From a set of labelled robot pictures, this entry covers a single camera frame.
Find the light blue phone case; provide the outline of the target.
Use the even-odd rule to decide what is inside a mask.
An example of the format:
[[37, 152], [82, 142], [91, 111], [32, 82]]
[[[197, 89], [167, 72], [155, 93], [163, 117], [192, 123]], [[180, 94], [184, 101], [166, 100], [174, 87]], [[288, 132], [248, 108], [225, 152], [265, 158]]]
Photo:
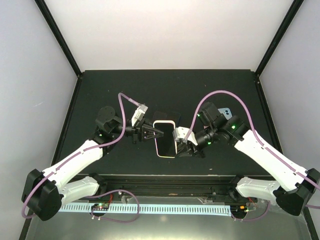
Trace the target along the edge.
[[224, 108], [219, 108], [218, 111], [224, 115], [224, 117], [229, 120], [232, 117], [232, 112], [229, 108], [224, 107]]

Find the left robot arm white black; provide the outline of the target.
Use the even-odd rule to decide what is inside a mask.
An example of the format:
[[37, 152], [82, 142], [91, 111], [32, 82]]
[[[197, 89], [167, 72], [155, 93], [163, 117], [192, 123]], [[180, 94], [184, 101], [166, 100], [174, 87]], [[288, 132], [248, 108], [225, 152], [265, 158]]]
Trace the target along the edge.
[[26, 208], [42, 221], [51, 219], [62, 206], [81, 198], [103, 199], [108, 192], [96, 174], [81, 180], [71, 180], [86, 167], [108, 155], [124, 136], [132, 142], [161, 138], [164, 132], [154, 128], [144, 115], [147, 106], [139, 105], [130, 121], [118, 116], [111, 106], [101, 108], [95, 120], [96, 130], [77, 150], [58, 163], [28, 173], [22, 192], [21, 215], [27, 219]]

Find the black phone pink edge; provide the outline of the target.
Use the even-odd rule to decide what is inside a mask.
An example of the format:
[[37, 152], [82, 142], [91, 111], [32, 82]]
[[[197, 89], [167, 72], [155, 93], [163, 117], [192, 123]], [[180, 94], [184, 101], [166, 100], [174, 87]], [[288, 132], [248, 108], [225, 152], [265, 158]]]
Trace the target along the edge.
[[167, 113], [162, 111], [155, 111], [152, 117], [152, 122], [167, 120]]

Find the blue phone black screen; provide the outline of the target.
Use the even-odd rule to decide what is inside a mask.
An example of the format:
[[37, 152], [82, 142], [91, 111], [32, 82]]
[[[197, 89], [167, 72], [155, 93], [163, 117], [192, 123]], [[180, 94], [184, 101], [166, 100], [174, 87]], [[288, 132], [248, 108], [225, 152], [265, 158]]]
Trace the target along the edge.
[[179, 124], [181, 118], [181, 114], [174, 111], [168, 111], [166, 115], [166, 120], [173, 121], [175, 125], [177, 126]]

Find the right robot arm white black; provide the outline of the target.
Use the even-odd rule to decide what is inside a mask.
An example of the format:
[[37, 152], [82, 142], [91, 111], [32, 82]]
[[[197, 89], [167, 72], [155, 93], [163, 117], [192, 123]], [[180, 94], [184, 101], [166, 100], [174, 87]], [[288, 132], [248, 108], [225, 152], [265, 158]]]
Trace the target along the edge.
[[234, 202], [242, 198], [258, 198], [278, 205], [293, 216], [299, 216], [316, 191], [320, 173], [289, 160], [238, 116], [226, 117], [212, 102], [204, 103], [197, 117], [204, 129], [194, 133], [186, 127], [177, 127], [173, 138], [177, 143], [177, 157], [203, 158], [203, 149], [210, 144], [226, 144], [254, 160], [273, 180], [237, 176], [228, 187], [228, 198]]

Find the pink phone case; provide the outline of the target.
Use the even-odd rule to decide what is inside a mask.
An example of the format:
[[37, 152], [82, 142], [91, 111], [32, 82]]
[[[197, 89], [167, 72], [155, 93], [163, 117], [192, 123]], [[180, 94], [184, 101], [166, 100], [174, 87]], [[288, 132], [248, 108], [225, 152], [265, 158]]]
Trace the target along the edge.
[[155, 120], [153, 127], [161, 132], [163, 136], [155, 139], [156, 154], [160, 158], [175, 158], [177, 154], [177, 143], [173, 132], [176, 124], [173, 120]]

